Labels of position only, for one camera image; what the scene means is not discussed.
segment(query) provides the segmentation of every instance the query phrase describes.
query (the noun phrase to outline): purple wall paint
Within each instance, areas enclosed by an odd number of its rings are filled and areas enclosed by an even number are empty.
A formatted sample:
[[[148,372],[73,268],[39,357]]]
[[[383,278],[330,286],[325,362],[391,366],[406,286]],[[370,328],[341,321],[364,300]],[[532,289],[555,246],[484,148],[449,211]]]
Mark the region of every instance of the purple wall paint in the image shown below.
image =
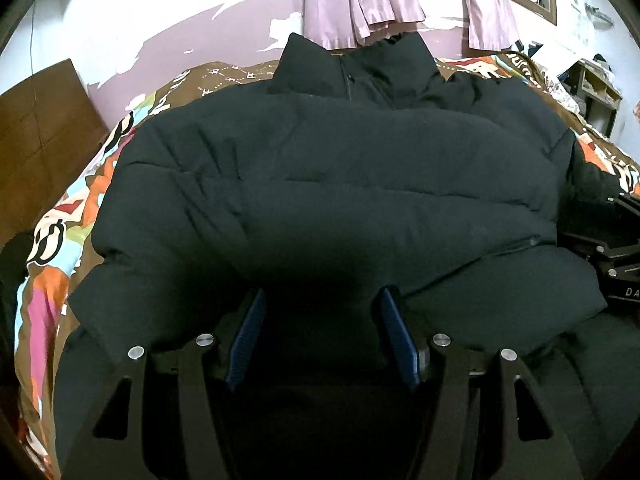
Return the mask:
[[[88,94],[105,124],[112,128],[125,114],[125,107],[137,95],[149,94],[193,66],[223,61],[251,66],[279,59],[282,49],[265,49],[271,20],[285,20],[302,12],[302,0],[245,0],[211,18],[221,6],[205,10],[146,40],[138,60],[125,73],[116,74],[100,88],[88,86]],[[435,57],[459,59],[468,49],[466,29],[421,32]]]

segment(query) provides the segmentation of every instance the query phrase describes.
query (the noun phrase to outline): white wall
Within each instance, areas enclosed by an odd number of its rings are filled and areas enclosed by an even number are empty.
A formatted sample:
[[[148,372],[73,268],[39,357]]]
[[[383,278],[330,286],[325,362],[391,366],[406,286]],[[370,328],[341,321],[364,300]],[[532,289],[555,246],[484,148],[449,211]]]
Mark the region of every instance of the white wall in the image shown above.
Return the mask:
[[[243,0],[38,0],[33,38],[33,68],[37,72],[70,57],[85,85],[104,83],[129,70],[145,40],[203,10]],[[587,0],[616,21],[598,30],[586,55],[601,53],[616,73],[623,104],[612,138],[640,159],[640,123],[632,114],[640,101],[640,48],[608,0]],[[462,26],[463,0],[420,0],[431,28]],[[574,30],[580,0],[557,0],[558,27],[514,4],[523,42],[545,43]],[[0,93],[31,75],[29,39],[31,11],[22,20],[0,56]]]

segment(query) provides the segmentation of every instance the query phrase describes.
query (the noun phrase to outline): silver screw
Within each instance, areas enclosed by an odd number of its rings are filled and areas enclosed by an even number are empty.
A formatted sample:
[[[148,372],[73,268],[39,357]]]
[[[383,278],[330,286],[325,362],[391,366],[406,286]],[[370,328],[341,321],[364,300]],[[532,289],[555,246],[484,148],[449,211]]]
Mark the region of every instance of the silver screw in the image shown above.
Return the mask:
[[[133,348],[129,349],[129,352],[127,352],[129,359],[133,359],[134,361],[136,359],[140,359],[144,354],[145,349],[142,348],[142,346],[134,346]]]
[[[511,350],[510,348],[505,348],[500,352],[500,355],[503,359],[507,361],[515,361],[518,358],[518,354]]]
[[[449,346],[451,344],[451,338],[446,334],[436,334],[433,336],[433,342],[438,346]]]
[[[198,346],[209,346],[211,343],[213,343],[216,340],[215,337],[213,337],[211,334],[200,334],[197,338],[196,338],[196,344]]]

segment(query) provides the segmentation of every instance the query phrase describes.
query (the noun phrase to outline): curtain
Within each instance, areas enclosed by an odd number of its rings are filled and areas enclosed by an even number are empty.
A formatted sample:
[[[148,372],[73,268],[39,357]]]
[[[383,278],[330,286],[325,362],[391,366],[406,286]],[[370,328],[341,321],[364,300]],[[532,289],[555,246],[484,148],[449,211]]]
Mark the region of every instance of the curtain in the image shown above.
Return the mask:
[[[331,50],[373,43],[425,20],[418,0],[305,0],[304,36]]]
[[[509,0],[466,0],[466,8],[471,48],[502,50],[520,38]]]

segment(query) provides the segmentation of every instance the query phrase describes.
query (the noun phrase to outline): colorful patterned bedsheet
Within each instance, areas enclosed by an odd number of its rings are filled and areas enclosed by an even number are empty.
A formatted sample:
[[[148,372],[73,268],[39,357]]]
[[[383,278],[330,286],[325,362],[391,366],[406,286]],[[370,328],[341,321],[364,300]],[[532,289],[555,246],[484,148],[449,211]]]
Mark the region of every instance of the colorful patterned bedsheet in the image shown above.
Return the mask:
[[[574,129],[588,162],[619,176],[622,191],[640,191],[638,165],[582,118],[564,108],[561,97],[554,99],[544,76],[526,56],[505,53],[436,61],[446,78],[455,72],[471,72],[484,78],[522,79]],[[18,290],[15,371],[21,384],[22,423],[18,437],[48,478],[60,478],[52,414],[56,371],[66,338],[78,327],[66,298],[102,262],[92,247],[91,231],[120,153],[149,117],[229,85],[269,79],[277,65],[273,61],[240,68],[221,62],[207,63],[186,70],[156,92],[140,96],[137,106],[113,129],[94,163],[38,223],[28,259],[29,275]]]

